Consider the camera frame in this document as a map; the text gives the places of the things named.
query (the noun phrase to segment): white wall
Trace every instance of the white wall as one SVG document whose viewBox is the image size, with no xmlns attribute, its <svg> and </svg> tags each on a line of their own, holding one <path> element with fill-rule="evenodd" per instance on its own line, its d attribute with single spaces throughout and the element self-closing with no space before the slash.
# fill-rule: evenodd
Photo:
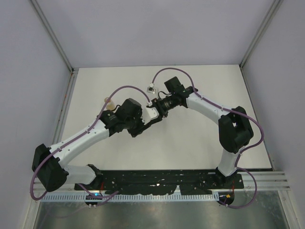
<svg viewBox="0 0 305 229">
<path fill-rule="evenodd" d="M 35 147 L 51 143 L 69 72 L 28 1 L 1 1 L 0 21 L 0 222 L 16 229 Z"/>
<path fill-rule="evenodd" d="M 74 67 L 239 64 L 273 0 L 38 0 Z"/>
<path fill-rule="evenodd" d="M 305 216 L 305 1 L 284 1 L 244 69 L 266 146 Z"/>
</svg>

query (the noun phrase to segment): black cable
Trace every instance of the black cable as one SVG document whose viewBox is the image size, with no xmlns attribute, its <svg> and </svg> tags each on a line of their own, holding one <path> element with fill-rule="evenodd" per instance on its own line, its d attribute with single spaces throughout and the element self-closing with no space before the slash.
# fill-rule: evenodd
<svg viewBox="0 0 305 229">
<path fill-rule="evenodd" d="M 120 107 L 120 105 L 116 105 L 116 107 L 111 111 L 115 111 L 118 107 Z"/>
<path fill-rule="evenodd" d="M 159 99 L 161 99 L 161 97 L 160 97 L 160 92 L 161 92 L 162 94 L 164 94 L 164 95 L 171 95 L 171 94 L 167 94 L 167 93 L 165 93 L 165 92 L 163 92 L 163 91 L 159 91 L 159 92 L 158 92 L 158 97 L 159 97 Z"/>
</svg>

